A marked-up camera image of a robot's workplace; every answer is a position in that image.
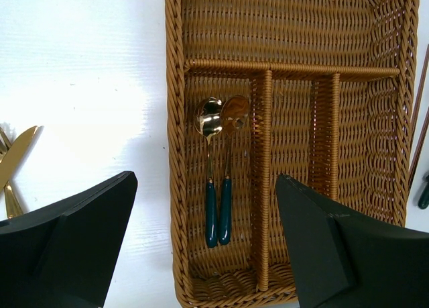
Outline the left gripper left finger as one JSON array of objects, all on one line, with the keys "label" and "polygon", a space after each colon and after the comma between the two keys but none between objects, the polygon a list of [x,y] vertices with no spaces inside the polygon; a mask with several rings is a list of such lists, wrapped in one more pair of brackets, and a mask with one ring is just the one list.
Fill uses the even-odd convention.
[{"label": "left gripper left finger", "polygon": [[1,306],[103,307],[136,191],[124,171],[1,221]]}]

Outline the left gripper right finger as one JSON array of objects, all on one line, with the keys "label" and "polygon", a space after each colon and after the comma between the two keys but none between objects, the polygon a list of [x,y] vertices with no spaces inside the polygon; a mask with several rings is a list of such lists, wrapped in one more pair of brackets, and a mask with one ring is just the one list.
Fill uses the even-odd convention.
[{"label": "left gripper right finger", "polygon": [[281,174],[275,191],[301,307],[427,307],[428,234]]}]

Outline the gold spoon green handle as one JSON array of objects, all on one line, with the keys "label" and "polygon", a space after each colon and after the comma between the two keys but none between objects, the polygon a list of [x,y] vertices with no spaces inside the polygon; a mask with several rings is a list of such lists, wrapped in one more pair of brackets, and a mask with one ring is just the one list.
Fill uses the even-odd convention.
[{"label": "gold spoon green handle", "polygon": [[205,240],[209,248],[217,245],[217,197],[212,165],[212,139],[222,130],[222,101],[215,97],[202,100],[194,110],[194,127],[207,143]]},{"label": "gold spoon green handle", "polygon": [[247,121],[249,101],[242,95],[235,95],[225,102],[221,111],[223,132],[227,137],[227,157],[225,160],[224,178],[221,191],[221,207],[219,216],[219,243],[227,245],[231,240],[232,226],[232,177],[231,154],[232,137]]}]

